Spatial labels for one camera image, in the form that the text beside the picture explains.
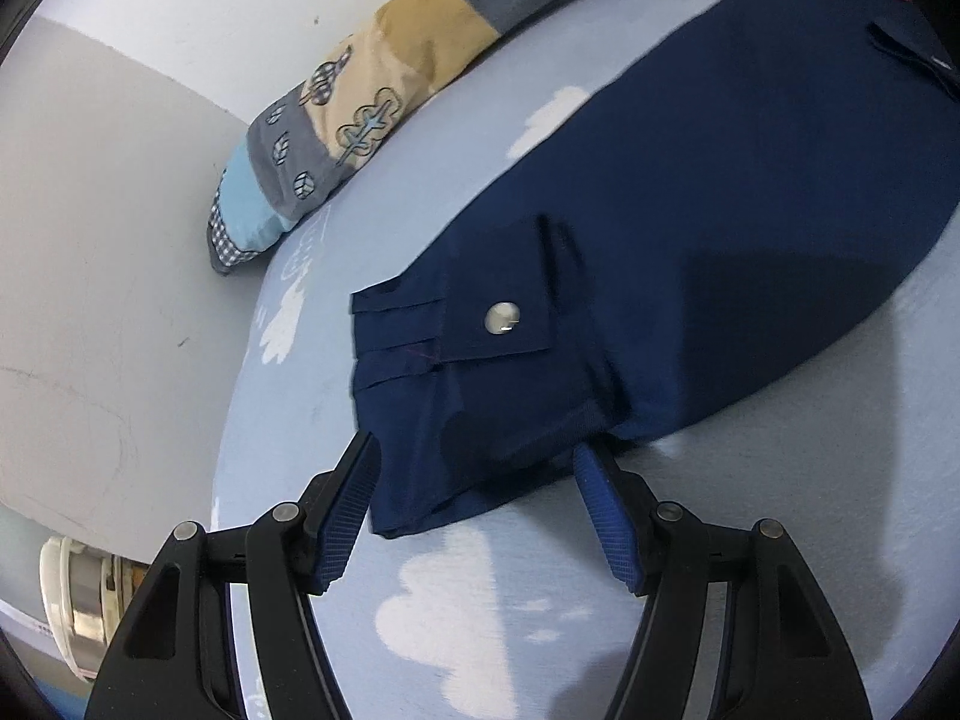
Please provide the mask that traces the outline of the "navy blue work jacket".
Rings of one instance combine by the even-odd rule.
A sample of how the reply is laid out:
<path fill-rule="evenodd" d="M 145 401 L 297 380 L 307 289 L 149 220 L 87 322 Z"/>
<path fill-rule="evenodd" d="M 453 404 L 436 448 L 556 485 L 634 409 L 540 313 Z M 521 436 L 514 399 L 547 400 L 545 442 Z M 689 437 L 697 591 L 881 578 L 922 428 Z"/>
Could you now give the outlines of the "navy blue work jacket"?
<path fill-rule="evenodd" d="M 386 538 L 647 442 L 853 330 L 958 203 L 958 75 L 908 0 L 721 0 L 353 296 Z"/>

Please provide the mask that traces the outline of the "white appliance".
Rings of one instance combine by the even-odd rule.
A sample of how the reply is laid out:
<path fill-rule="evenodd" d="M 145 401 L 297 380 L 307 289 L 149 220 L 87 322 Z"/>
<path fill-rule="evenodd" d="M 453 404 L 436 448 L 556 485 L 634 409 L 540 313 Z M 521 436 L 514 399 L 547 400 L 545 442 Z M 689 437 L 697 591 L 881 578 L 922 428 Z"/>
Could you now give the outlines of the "white appliance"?
<path fill-rule="evenodd" d="M 67 667 L 93 683 L 110 641 L 149 567 L 128 557 L 51 536 L 39 553 L 47 624 Z"/>

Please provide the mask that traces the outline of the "patchwork long pillow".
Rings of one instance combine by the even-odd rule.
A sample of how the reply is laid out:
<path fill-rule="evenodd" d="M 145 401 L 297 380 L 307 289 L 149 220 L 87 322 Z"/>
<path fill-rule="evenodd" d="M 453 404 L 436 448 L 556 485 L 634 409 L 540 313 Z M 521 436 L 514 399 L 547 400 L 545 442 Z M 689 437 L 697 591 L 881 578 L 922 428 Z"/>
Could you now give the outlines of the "patchwork long pillow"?
<path fill-rule="evenodd" d="M 260 257 L 402 122 L 526 21 L 569 0 L 389 0 L 254 119 L 206 223 L 213 270 Z"/>

